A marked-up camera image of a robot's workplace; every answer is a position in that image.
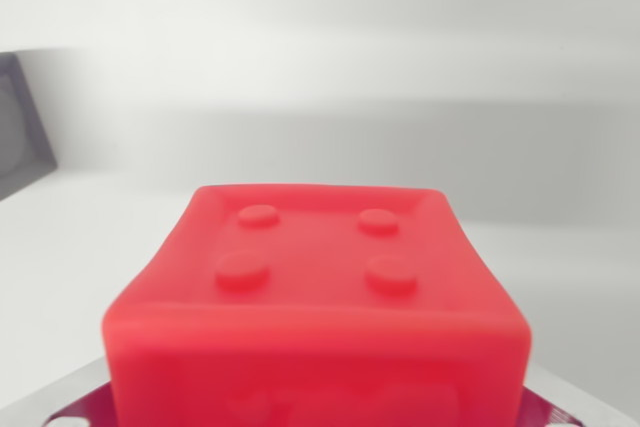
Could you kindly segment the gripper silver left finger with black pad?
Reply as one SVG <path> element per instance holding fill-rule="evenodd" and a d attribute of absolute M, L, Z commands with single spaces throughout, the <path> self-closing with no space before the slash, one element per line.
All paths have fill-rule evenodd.
<path fill-rule="evenodd" d="M 46 426 L 62 417 L 88 426 L 117 426 L 104 357 L 1 409 L 2 426 Z"/>

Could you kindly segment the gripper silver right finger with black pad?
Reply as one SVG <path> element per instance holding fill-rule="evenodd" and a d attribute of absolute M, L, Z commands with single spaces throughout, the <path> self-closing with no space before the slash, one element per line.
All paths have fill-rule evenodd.
<path fill-rule="evenodd" d="M 628 415 L 561 377 L 530 363 L 519 410 L 520 426 L 638 426 Z"/>

